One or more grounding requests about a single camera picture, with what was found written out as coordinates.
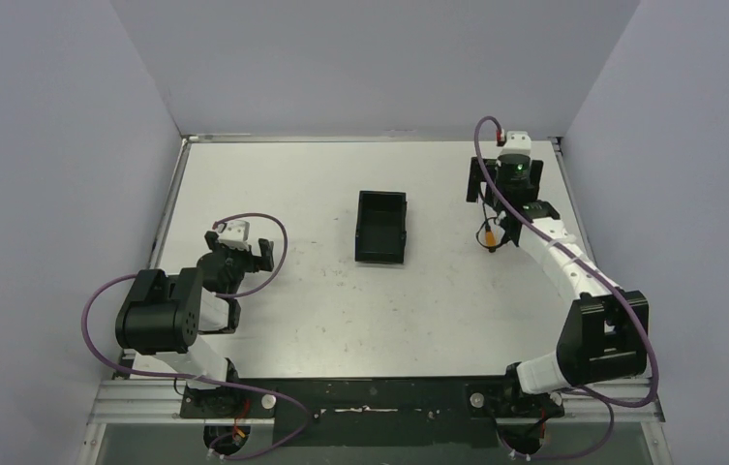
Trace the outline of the orange black screwdriver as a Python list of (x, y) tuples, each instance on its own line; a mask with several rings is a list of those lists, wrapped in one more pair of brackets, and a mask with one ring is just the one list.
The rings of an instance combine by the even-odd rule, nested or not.
[(479, 244), (489, 253), (495, 253), (498, 249), (498, 241), (496, 239), (493, 225), (495, 224), (496, 217), (493, 217), (488, 212), (488, 207), (485, 203), (481, 204), (483, 222), (479, 227), (476, 234), (476, 240)]

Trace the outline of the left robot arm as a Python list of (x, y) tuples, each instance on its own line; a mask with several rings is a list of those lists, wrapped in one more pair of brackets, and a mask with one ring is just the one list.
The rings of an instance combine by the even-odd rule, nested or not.
[(248, 242), (242, 221), (204, 235), (208, 252), (197, 264), (168, 275), (159, 268), (140, 271), (117, 315), (115, 336), (124, 349), (153, 356), (178, 374), (190, 374), (189, 388), (204, 390), (202, 404), (218, 418), (233, 415), (241, 402), (233, 363), (203, 339), (232, 334), (241, 305), (234, 296), (249, 273), (274, 270), (274, 243)]

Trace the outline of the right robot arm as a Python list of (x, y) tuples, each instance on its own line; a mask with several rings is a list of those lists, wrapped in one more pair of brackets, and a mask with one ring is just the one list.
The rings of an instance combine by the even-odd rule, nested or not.
[(565, 226), (558, 210), (539, 197), (544, 164), (524, 154), (471, 159), (468, 202), (500, 214), (501, 243), (523, 250), (547, 276), (568, 311), (553, 352), (522, 361), (499, 388), (501, 406), (520, 416), (538, 394), (634, 376), (646, 370), (649, 303), (599, 271)]

